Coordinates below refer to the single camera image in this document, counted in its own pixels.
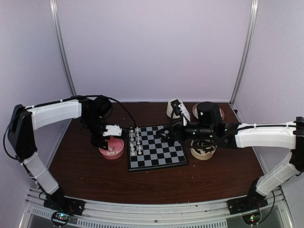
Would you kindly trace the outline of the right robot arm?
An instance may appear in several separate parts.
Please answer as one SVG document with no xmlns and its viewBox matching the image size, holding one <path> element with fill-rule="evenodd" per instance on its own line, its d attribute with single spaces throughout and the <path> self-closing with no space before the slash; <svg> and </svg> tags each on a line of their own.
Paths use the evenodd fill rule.
<svg viewBox="0 0 304 228">
<path fill-rule="evenodd" d="M 206 144 L 187 145 L 188 148 L 207 151 L 211 147 L 237 149 L 246 147 L 278 147 L 289 149 L 288 155 L 269 173 L 254 181 L 243 204 L 254 209 L 276 187 L 304 171 L 304 119 L 279 124 L 223 123 L 216 103 L 197 105 L 198 122 L 190 122 L 184 104 L 175 99 L 169 103 L 171 116 L 180 116 L 181 123 L 169 123 L 169 141 L 181 144 L 188 139 L 205 140 Z"/>
</svg>

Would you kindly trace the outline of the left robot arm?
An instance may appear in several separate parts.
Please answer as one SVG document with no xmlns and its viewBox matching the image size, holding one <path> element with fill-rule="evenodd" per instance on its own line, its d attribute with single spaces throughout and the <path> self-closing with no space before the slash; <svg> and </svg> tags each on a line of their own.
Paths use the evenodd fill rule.
<svg viewBox="0 0 304 228">
<path fill-rule="evenodd" d="M 41 129 L 45 140 L 53 134 L 48 126 L 71 119 L 81 119 L 83 128 L 91 132 L 91 144 L 102 149 L 108 148 L 107 140 L 112 136 L 122 136 L 118 125 L 103 122 L 104 115 L 112 108 L 112 99 L 104 95 L 77 95 L 67 99 L 44 104 L 14 107 L 3 140 L 11 144 L 15 157 L 46 195 L 46 202 L 58 211 L 69 208 L 63 188 L 49 172 L 41 160 L 36 145 L 36 138 Z"/>
</svg>

